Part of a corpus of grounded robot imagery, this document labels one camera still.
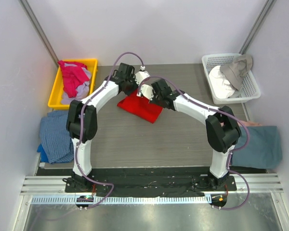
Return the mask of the red t shirt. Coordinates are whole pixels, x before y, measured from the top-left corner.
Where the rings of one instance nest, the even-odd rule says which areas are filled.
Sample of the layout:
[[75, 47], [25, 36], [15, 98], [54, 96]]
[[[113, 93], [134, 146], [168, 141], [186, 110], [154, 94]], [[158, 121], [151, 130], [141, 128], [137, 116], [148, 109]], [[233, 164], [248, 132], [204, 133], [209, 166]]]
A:
[[163, 110], [161, 106], [149, 103], [147, 98], [138, 97], [137, 90], [121, 100], [117, 107], [152, 124], [155, 123]]

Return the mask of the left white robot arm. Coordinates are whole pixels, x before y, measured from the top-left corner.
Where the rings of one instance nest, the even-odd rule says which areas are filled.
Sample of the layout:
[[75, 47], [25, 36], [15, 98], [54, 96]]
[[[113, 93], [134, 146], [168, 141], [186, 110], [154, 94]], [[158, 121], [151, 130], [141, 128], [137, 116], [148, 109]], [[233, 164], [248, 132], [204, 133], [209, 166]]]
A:
[[98, 130], [97, 114], [121, 92], [130, 95], [138, 88], [135, 68], [121, 63], [101, 86], [86, 98], [73, 100], [69, 106], [66, 129], [74, 146], [74, 166], [70, 178], [64, 178], [65, 192], [88, 192], [93, 187], [91, 145]]

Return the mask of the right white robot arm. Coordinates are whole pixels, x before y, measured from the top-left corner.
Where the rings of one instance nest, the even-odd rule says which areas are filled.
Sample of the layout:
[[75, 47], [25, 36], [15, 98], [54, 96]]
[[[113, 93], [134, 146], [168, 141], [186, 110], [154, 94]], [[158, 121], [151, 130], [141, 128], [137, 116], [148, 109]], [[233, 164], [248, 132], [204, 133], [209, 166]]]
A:
[[224, 187], [229, 176], [230, 156], [241, 136], [231, 108], [202, 104], [184, 91], [172, 90], [163, 79], [155, 81], [151, 86], [142, 86], [141, 93], [151, 103], [184, 113], [206, 127], [207, 140], [213, 150], [207, 187], [213, 190]]

